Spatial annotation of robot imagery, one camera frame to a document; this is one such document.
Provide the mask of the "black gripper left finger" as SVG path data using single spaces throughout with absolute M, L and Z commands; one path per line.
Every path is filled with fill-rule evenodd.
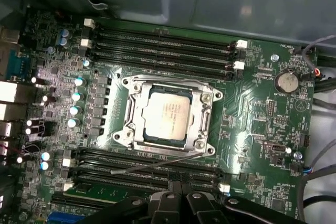
M 168 191 L 151 195 L 149 200 L 131 196 L 83 219 L 84 223 L 180 223 L 184 174 L 169 173 Z

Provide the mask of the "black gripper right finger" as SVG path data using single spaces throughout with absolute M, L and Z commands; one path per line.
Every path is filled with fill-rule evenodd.
M 191 174 L 181 175 L 182 192 L 197 223 L 299 223 L 299 220 L 238 196 L 218 203 L 212 194 L 197 192 Z

